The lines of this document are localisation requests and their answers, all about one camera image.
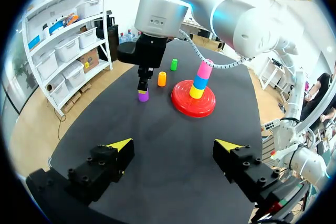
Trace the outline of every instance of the white cable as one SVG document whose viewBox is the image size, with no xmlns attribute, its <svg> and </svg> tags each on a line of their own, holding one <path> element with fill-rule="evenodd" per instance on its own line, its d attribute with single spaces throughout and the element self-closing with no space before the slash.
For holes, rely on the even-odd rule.
<svg viewBox="0 0 336 224">
<path fill-rule="evenodd" d="M 314 145 L 315 145 L 315 134 L 314 132 L 311 130 L 311 128 L 308 128 L 307 131 L 310 133 L 311 137 L 312 137 L 312 140 L 311 140 L 311 145 L 308 147 L 308 142 L 307 142 L 307 147 L 308 149 L 311 149 Z"/>
<path fill-rule="evenodd" d="M 194 42 L 190 39 L 190 37 L 188 36 L 188 34 L 186 34 L 184 31 L 179 30 L 178 31 L 185 39 L 186 41 L 193 47 L 193 49 L 195 50 L 196 54 L 198 55 L 198 57 L 204 61 L 207 65 L 209 65 L 212 68 L 220 68 L 220 69 L 226 69 L 226 68 L 233 68 L 233 67 L 237 67 L 240 64 L 242 64 L 244 61 L 246 61 L 247 59 L 245 57 L 243 57 L 241 60 L 235 61 L 233 63 L 230 64 L 225 64 L 225 65 L 218 65 L 218 64 L 214 64 L 212 62 L 207 61 L 207 59 L 205 59 L 203 57 L 203 55 L 200 53 L 200 51 L 198 50 L 198 48 L 195 46 Z"/>
</svg>

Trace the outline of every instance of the white coiled cable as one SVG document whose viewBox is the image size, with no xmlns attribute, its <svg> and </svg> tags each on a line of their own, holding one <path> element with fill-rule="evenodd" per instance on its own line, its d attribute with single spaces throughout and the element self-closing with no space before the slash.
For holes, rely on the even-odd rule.
<svg viewBox="0 0 336 224">
<path fill-rule="evenodd" d="M 237 60 L 233 63 L 230 63 L 230 64 L 225 64 L 225 65 L 218 65 L 218 64 L 214 64 L 212 62 L 209 62 L 207 61 L 203 55 L 200 53 L 200 51 L 198 50 L 198 48 L 195 46 L 194 42 L 190 39 L 190 37 L 188 36 L 188 34 L 186 34 L 184 31 L 182 30 L 179 30 L 178 31 L 182 36 L 183 38 L 186 39 L 186 41 L 194 48 L 196 54 L 198 55 L 198 57 L 204 61 L 207 65 L 209 65 L 210 67 L 212 68 L 220 68 L 220 69 L 226 69 L 226 68 L 234 68 L 234 67 L 237 67 L 239 66 L 240 64 L 242 64 L 244 61 L 246 61 L 247 59 L 244 57 L 242 58 L 241 60 Z"/>
</svg>

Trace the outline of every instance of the green cup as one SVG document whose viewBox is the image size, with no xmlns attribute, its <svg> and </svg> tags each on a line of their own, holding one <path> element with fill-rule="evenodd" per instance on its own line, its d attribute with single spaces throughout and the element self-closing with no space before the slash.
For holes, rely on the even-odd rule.
<svg viewBox="0 0 336 224">
<path fill-rule="evenodd" d="M 177 59 L 173 59 L 172 64 L 170 65 L 170 70 L 176 71 L 177 70 L 177 63 L 179 61 Z"/>
</svg>

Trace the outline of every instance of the purple cup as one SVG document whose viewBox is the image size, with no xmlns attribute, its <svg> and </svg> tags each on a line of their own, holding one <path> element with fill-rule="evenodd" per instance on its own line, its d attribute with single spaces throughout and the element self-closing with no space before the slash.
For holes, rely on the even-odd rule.
<svg viewBox="0 0 336 224">
<path fill-rule="evenodd" d="M 140 102 L 146 102 L 146 101 L 148 101 L 149 100 L 148 89 L 147 89 L 147 91 L 146 91 L 145 94 L 141 94 L 141 93 L 138 92 L 138 98 L 139 98 Z"/>
</svg>

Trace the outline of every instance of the blue box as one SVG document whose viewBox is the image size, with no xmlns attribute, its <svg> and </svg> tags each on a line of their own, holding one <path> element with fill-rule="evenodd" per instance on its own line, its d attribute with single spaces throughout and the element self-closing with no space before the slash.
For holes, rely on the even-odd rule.
<svg viewBox="0 0 336 224">
<path fill-rule="evenodd" d="M 40 42 L 40 36 L 37 35 L 31 42 L 28 43 L 28 48 L 32 49 L 39 42 Z"/>
</svg>

